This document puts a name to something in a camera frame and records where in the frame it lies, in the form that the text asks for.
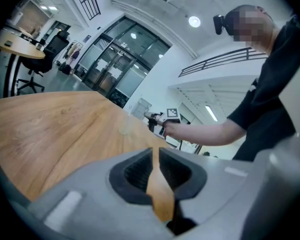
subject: desk leg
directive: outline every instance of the desk leg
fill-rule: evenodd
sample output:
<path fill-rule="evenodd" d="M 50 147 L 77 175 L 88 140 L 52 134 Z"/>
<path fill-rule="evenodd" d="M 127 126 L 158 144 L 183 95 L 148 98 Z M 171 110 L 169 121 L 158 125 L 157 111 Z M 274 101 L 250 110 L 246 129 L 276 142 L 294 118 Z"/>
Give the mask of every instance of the desk leg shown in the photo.
<path fill-rule="evenodd" d="M 16 58 L 16 55 L 11 54 L 8 67 L 6 69 L 5 80 L 4 80 L 4 88 L 3 88 L 3 97 L 4 98 L 8 97 L 9 80 L 10 80 L 12 65 L 14 64 L 15 58 Z"/>
<path fill-rule="evenodd" d="M 13 80 L 12 80 L 12 86 L 11 86 L 11 94 L 10 94 L 11 97 L 15 96 L 15 86 L 16 86 L 16 80 L 17 80 L 20 64 L 21 64 L 21 57 L 19 57 L 19 59 L 16 63 L 16 66 L 15 66 Z"/>

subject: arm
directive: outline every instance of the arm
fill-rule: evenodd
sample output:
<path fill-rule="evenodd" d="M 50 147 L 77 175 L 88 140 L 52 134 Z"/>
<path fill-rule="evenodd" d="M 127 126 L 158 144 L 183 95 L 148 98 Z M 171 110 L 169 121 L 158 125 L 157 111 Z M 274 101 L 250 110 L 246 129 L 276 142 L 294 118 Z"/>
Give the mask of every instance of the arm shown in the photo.
<path fill-rule="evenodd" d="M 167 122 L 166 136 L 185 140 L 203 146 L 222 146 L 230 144 L 246 134 L 246 130 L 227 119 L 222 124 L 191 125 Z"/>

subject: ceiling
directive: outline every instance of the ceiling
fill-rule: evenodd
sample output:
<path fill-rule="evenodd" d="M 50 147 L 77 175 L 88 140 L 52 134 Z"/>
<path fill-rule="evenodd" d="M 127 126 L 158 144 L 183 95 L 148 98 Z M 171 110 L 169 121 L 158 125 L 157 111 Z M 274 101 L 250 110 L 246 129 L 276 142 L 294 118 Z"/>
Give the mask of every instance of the ceiling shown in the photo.
<path fill-rule="evenodd" d="M 213 24 L 215 15 L 225 15 L 231 9 L 243 4 L 265 8 L 275 22 L 286 21 L 291 12 L 281 0 L 179 0 L 180 8 L 175 13 L 167 12 L 155 0 L 117 1 L 127 3 L 152 15 L 182 38 L 197 54 L 200 54 L 202 48 L 227 36 L 215 34 Z M 191 27 L 188 22 L 190 16 L 199 17 L 201 26 Z"/>
<path fill-rule="evenodd" d="M 223 123 L 239 106 L 256 76 L 220 77 L 196 82 L 191 87 L 179 87 L 182 95 L 194 105 L 205 118 L 205 124 Z M 218 122 L 214 122 L 206 109 L 210 106 Z"/>
<path fill-rule="evenodd" d="M 44 5 L 46 7 L 54 6 L 58 10 L 51 12 L 54 14 L 53 17 L 56 21 L 65 23 L 70 26 L 79 26 L 82 27 L 74 13 L 71 11 L 71 9 L 68 7 L 65 0 L 39 0 L 41 5 Z"/>

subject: ceiling pipe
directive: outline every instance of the ceiling pipe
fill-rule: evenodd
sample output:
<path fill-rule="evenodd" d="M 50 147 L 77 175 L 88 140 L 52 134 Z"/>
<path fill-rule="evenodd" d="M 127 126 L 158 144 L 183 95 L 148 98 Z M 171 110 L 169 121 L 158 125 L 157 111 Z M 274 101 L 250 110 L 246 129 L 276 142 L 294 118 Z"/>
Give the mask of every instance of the ceiling pipe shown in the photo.
<path fill-rule="evenodd" d="M 119 1 L 119 0 L 111 0 L 113 5 L 116 5 L 122 9 L 130 11 L 132 13 L 138 14 L 141 17 L 147 19 L 148 21 L 157 25 L 160 29 L 165 31 L 170 37 L 172 37 L 193 59 L 198 57 L 198 54 L 180 37 L 178 36 L 171 28 L 162 23 L 160 20 L 153 17 L 151 14 L 141 10 L 131 4 Z"/>

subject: chair base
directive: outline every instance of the chair base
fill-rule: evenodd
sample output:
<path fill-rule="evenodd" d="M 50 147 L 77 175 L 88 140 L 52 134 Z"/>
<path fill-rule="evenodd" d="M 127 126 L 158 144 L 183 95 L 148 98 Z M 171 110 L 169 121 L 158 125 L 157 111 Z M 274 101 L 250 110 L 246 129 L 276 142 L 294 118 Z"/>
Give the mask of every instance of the chair base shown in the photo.
<path fill-rule="evenodd" d="M 37 90 L 35 87 L 39 87 L 41 88 L 41 92 L 45 91 L 45 87 L 41 84 L 38 84 L 36 82 L 34 82 L 34 76 L 31 76 L 30 81 L 29 80 L 24 80 L 24 79 L 18 79 L 16 81 L 16 83 L 18 84 L 19 82 L 25 83 L 24 85 L 22 85 L 21 87 L 19 87 L 18 89 L 16 89 L 16 95 L 20 95 L 20 90 L 26 88 L 26 87 L 31 87 L 31 89 L 34 91 L 34 93 L 37 93 Z"/>

